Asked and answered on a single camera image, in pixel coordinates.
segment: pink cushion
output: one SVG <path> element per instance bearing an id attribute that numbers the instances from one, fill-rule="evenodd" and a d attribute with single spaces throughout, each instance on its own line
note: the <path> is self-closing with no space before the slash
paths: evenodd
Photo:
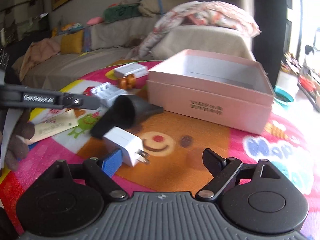
<path id="1" fill-rule="evenodd" d="M 95 18 L 90 19 L 87 22 L 87 25 L 91 26 L 91 25 L 95 25 L 95 24 L 98 24 L 98 23 L 102 23 L 102 22 L 103 22 L 103 18 L 102 17 L 95 17 Z"/>

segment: pink blanket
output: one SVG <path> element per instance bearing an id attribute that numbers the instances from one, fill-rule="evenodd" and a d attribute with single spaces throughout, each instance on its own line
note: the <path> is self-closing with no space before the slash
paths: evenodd
<path id="1" fill-rule="evenodd" d="M 153 32 L 126 59 L 142 59 L 158 44 L 170 30 L 181 25 L 186 19 L 193 25 L 211 25 L 235 29 L 247 37 L 261 33 L 255 20 L 239 7 L 220 1 L 188 2 L 167 12 L 155 25 Z"/>
<path id="2" fill-rule="evenodd" d="M 35 65 L 46 61 L 58 52 L 60 52 L 60 45 L 52 39 L 45 38 L 42 41 L 31 43 L 20 68 L 20 81 L 24 79 L 27 72 Z"/>

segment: yellow pillow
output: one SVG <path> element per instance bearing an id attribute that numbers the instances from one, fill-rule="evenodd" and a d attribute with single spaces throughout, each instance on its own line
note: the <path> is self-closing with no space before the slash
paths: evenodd
<path id="1" fill-rule="evenodd" d="M 68 34 L 61 39 L 61 54 L 77 53 L 80 54 L 82 51 L 83 43 L 83 30 Z"/>

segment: colorful foam mat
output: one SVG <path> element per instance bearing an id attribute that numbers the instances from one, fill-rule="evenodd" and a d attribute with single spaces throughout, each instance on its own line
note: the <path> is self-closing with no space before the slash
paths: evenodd
<path id="1" fill-rule="evenodd" d="M 159 62 L 141 62 L 152 68 Z M 89 86 L 103 82 L 116 84 L 113 69 L 106 67 L 85 75 L 62 91 L 82 93 Z M 146 96 L 147 77 L 137 80 L 139 96 Z M 65 110 L 35 109 L 31 121 L 41 122 Z M 91 138 L 89 130 L 106 109 L 76 110 L 79 126 L 47 138 L 31 146 L 28 157 L 20 162 L 16 172 L 5 170 L 0 178 L 0 199 L 19 233 L 23 229 L 15 214 L 15 204 L 23 192 L 55 160 L 81 163 L 83 159 L 103 157 L 102 141 Z M 320 239 L 320 169 L 300 131 L 274 110 L 261 136 L 235 130 L 195 118 L 164 112 L 133 127 L 129 132 L 139 136 L 144 150 L 150 154 L 150 165 L 123 164 L 113 179 L 128 193 L 133 191 L 191 191 L 193 194 L 212 179 L 202 164 L 202 152 L 210 148 L 223 157 L 233 156 L 246 163 L 261 158 L 273 162 L 302 192 L 309 203 L 309 215 L 302 233 L 309 239 Z"/>

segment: sofa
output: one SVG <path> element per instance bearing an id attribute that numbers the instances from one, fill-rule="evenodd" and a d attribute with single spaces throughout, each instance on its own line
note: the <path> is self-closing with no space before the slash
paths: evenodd
<path id="1" fill-rule="evenodd" d="M 253 15 L 253 0 L 230 2 Z M 131 39 L 146 37 L 160 17 L 141 16 L 93 25 L 90 27 L 92 51 L 87 54 L 55 55 L 29 70 L 22 83 L 33 88 L 60 90 L 85 74 L 125 58 L 130 51 L 125 45 Z M 251 44 L 251 38 L 244 38 L 235 30 L 213 26 L 179 26 L 142 60 L 165 60 L 183 49 L 206 50 L 254 60 Z M 23 56 L 12 66 L 17 73 L 22 62 Z"/>
<path id="2" fill-rule="evenodd" d="M 60 90 L 92 71 L 123 59 L 130 48 L 124 45 L 134 37 L 147 36 L 159 17 L 135 17 L 90 27 L 91 50 L 87 54 L 58 54 L 28 71 L 22 84 L 33 88 Z M 53 37 L 58 43 L 61 37 Z M 12 68 L 20 71 L 23 57 Z"/>

